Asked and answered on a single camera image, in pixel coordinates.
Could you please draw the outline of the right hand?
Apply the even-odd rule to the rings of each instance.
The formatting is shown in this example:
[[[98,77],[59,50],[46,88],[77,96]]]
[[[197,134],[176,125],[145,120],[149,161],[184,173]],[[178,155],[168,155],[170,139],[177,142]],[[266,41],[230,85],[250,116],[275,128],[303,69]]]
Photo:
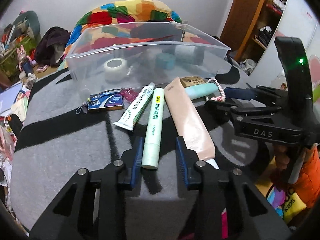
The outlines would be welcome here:
[[[275,156],[276,167],[282,171],[287,169],[287,166],[290,162],[287,154],[287,147],[283,145],[273,145],[273,152]]]

